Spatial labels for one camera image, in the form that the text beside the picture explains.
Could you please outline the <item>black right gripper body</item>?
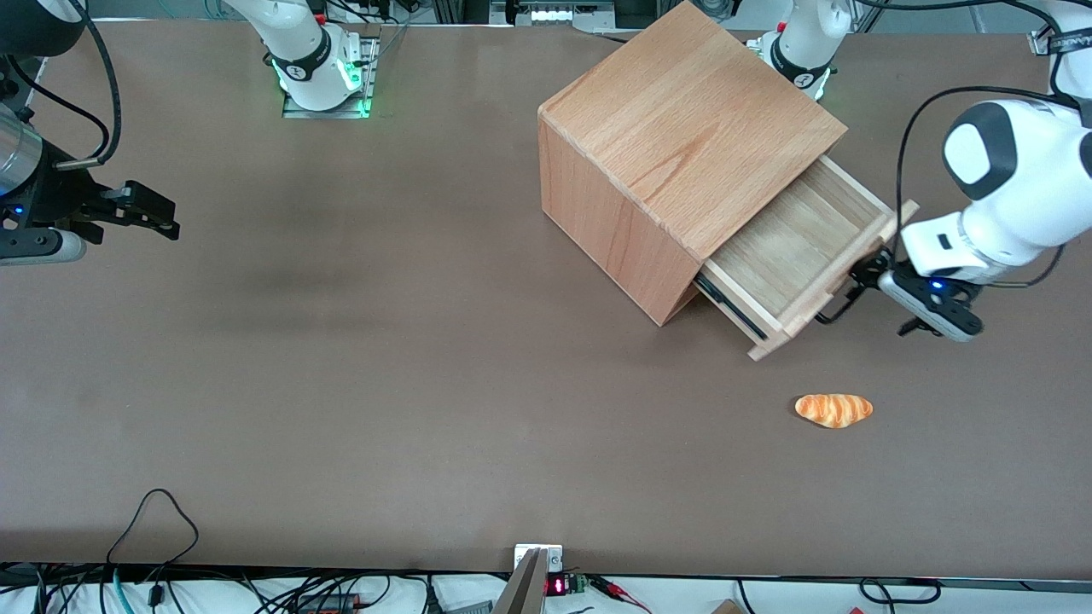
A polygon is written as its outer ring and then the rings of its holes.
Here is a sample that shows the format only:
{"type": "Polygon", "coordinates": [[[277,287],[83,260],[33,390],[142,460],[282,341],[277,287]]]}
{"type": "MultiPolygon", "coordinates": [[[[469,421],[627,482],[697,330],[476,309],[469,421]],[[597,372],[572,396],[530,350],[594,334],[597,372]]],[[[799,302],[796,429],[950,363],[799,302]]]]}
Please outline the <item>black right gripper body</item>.
{"type": "Polygon", "coordinates": [[[87,243],[81,238],[81,214],[109,213],[100,191],[109,189],[87,170],[58,172],[66,156],[44,145],[38,167],[15,190],[3,194],[3,259],[81,259],[87,243]]]}

